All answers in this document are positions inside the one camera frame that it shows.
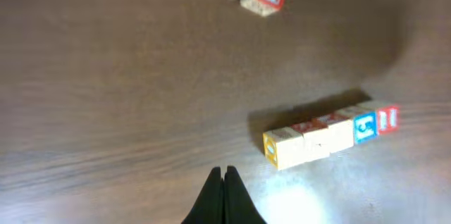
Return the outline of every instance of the brown wooden surface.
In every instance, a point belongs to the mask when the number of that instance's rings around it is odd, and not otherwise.
[[[228,164],[269,223],[449,223],[450,30],[451,0],[0,0],[0,223],[179,223]],[[359,88],[398,133],[266,161]]]

